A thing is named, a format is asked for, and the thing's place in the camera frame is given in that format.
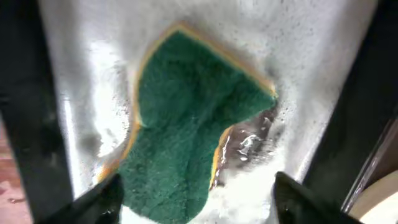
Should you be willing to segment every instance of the sink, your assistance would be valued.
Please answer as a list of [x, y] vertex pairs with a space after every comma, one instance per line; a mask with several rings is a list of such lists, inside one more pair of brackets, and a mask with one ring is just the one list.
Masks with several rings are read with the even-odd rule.
[[279, 94], [273, 156], [211, 191], [193, 223], [262, 223], [274, 174], [303, 181], [377, 0], [40, 0], [73, 197], [126, 150], [133, 81], [151, 42], [185, 21], [217, 40]]

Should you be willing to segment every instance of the sponge edge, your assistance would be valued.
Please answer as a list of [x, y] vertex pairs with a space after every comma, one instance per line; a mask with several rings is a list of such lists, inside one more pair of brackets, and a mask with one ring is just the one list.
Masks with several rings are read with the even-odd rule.
[[[176, 32], [182, 32], [185, 35], [195, 39], [198, 42], [201, 42], [203, 45], [207, 46], [212, 52], [215, 54], [218, 54], [223, 60], [227, 61], [229, 64], [232, 66], [241, 69], [245, 74], [251, 76], [255, 81], [257, 81], [257, 84], [268, 94], [270, 94], [271, 97], [277, 99], [278, 95], [275, 89], [274, 84], [269, 81], [268, 79], [264, 78], [262, 75], [260, 75], [255, 69], [253, 69], [251, 66], [246, 65], [243, 63], [241, 60], [237, 59], [233, 54], [229, 53], [226, 49], [224, 49], [220, 44], [214, 42], [213, 40], [210, 40], [207, 38], [205, 35], [201, 34], [199, 31], [195, 30], [194, 28], [190, 27], [188, 24], [184, 22], [179, 22], [174, 25], [172, 25], [170, 28], [168, 28], [161, 36], [158, 38], [148, 49], [146, 54], [144, 55], [142, 62], [139, 66], [137, 75], [136, 75], [136, 81], [134, 82], [135, 87], [134, 87], [134, 97], [133, 97], [133, 115], [134, 115], [134, 121], [132, 125], [132, 131], [131, 135], [129, 138], [129, 144], [127, 145], [127, 148], [125, 149], [124, 153], [122, 154], [121, 159], [124, 160], [127, 158], [127, 155], [129, 151], [132, 149], [132, 145], [134, 144], [134, 141], [137, 138], [137, 134], [139, 132], [139, 129], [142, 125], [142, 119], [141, 119], [141, 114], [139, 110], [139, 102], [138, 102], [138, 97], [139, 97], [139, 80], [141, 79], [142, 73], [149, 61], [149, 59], [153, 56], [154, 52], [159, 48], [160, 45], [172, 34]], [[221, 142], [224, 140], [223, 138], [226, 137], [226, 134], [220, 136], [220, 145]]]
[[[196, 64], [208, 57], [210, 62]], [[136, 77], [135, 122], [121, 167], [126, 205], [158, 222], [187, 222], [206, 202], [218, 137], [272, 107], [275, 89], [182, 23], [154, 43]]]

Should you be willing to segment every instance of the reddish surface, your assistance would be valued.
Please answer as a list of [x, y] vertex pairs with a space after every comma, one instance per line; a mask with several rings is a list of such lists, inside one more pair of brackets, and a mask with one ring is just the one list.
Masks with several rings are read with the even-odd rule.
[[0, 223], [32, 223], [17, 166], [0, 121]]

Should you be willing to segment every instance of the wet surface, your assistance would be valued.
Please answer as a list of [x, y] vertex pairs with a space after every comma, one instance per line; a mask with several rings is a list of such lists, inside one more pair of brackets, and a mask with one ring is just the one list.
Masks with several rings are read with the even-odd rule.
[[276, 112], [277, 107], [262, 111], [254, 118], [226, 130], [217, 148], [217, 168], [210, 189], [224, 187], [227, 182], [225, 172], [239, 172], [245, 169], [260, 158], [261, 149], [265, 144], [270, 145], [277, 140], [278, 135], [268, 136]]
[[24, 190], [0, 122], [0, 223], [32, 223]]
[[[90, 178], [86, 177], [95, 170], [76, 155], [87, 156], [88, 161], [96, 158], [94, 162], [103, 159], [92, 149], [77, 151], [79, 143], [94, 136], [97, 146], [102, 145], [102, 139], [111, 139], [104, 132], [107, 128], [123, 138], [122, 129], [118, 131], [122, 126], [116, 124], [124, 121], [113, 115], [123, 114], [125, 121], [127, 114], [134, 117], [123, 108], [133, 99], [143, 55], [166, 28], [184, 21], [274, 81], [280, 110], [270, 132], [278, 123], [285, 126], [278, 142], [266, 139], [258, 152], [240, 149], [252, 155], [241, 156], [250, 162], [233, 164], [242, 166], [240, 172], [223, 171], [232, 178], [210, 192], [192, 223], [264, 223], [275, 173], [284, 171], [297, 180], [307, 173], [376, 4], [377, 0], [117, 0], [106, 4], [41, 0], [60, 96], [59, 115], [64, 118], [60, 125], [70, 146], [69, 164], [85, 164], [70, 171], [73, 188], [87, 189]], [[121, 88], [126, 83], [128, 91]], [[257, 139], [249, 138], [245, 144], [250, 141], [254, 144]], [[88, 172], [80, 176], [80, 170]]]

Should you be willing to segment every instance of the green scouring pad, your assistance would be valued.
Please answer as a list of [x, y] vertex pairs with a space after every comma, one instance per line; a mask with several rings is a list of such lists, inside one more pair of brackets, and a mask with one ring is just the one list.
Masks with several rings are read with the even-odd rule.
[[186, 223], [206, 203], [223, 131], [273, 107], [275, 90], [183, 24], [152, 46], [137, 77], [136, 124], [120, 168], [124, 204], [160, 223]]

